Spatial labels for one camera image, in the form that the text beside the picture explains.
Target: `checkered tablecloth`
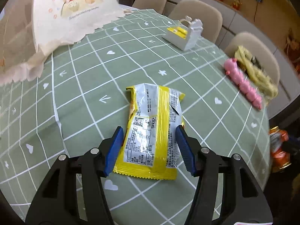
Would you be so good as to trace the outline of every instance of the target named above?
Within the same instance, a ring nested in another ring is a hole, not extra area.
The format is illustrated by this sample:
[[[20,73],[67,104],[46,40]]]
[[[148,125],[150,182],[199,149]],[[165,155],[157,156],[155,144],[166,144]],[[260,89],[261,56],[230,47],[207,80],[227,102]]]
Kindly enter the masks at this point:
[[[219,155],[239,153],[258,183],[269,168],[268,118],[225,76],[227,56],[200,38],[182,52],[162,38],[175,22],[154,10],[138,10],[105,25],[80,43],[57,49],[42,76],[1,89],[0,189],[24,219],[30,203],[56,158],[84,154],[126,129],[130,93],[127,86],[151,83],[186,94],[181,102],[187,134]],[[184,223],[197,178],[178,160],[174,181],[149,180],[111,173],[103,186],[118,224]],[[214,218],[222,200],[219,175]],[[81,177],[78,209],[86,218]]]

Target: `blue gripper pad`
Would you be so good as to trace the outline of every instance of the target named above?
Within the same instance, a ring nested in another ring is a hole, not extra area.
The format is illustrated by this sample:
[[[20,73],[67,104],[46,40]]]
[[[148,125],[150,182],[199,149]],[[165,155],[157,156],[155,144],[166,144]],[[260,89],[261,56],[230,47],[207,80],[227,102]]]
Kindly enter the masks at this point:
[[[183,134],[182,130],[180,129],[180,126],[177,126],[176,131],[175,131],[175,137],[176,141],[179,147],[179,150],[181,152],[184,165],[187,169],[188,172],[191,173],[193,176],[196,173],[196,168],[195,168],[195,156],[192,153],[188,142],[185,138],[185,135]]]
[[[105,167],[103,172],[106,176],[108,176],[113,171],[120,148],[123,144],[123,140],[123,129],[121,127],[118,127],[111,138],[112,143],[105,157]]]

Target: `yellow cloth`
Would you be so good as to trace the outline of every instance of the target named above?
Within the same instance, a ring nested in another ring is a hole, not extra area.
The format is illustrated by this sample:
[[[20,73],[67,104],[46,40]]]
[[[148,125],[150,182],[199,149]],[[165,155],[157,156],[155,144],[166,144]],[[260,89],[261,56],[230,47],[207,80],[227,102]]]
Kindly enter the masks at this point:
[[[264,94],[267,104],[278,95],[278,87],[268,75],[252,64],[252,54],[245,47],[239,46],[234,57],[237,59],[239,67],[248,74],[249,79]]]

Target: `qr code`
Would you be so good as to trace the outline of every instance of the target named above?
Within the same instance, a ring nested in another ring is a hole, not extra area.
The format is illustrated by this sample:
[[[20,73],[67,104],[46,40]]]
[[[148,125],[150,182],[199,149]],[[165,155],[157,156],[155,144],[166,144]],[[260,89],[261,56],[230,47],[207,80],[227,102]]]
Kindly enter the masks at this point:
[[[143,124],[144,124],[143,118],[137,118],[137,117],[134,118],[133,125],[143,127],[144,126]]]

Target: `chair backrest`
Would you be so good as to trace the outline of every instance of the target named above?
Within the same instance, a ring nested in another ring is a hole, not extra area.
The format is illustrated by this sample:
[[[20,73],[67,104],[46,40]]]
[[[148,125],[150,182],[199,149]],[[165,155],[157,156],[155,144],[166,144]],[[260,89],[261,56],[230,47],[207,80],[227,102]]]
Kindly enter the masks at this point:
[[[280,79],[280,70],[278,62],[269,48],[262,43],[256,36],[248,32],[237,34],[225,48],[224,52],[227,56],[234,58],[235,51],[238,46],[244,46],[248,51],[255,56],[265,72],[278,85]]]
[[[154,9],[157,13],[162,14],[167,0],[135,0],[133,7],[138,9]]]
[[[201,19],[203,31],[201,36],[215,43],[222,27],[223,17],[214,7],[198,0],[181,0],[170,13],[170,19],[184,19],[185,16]]]

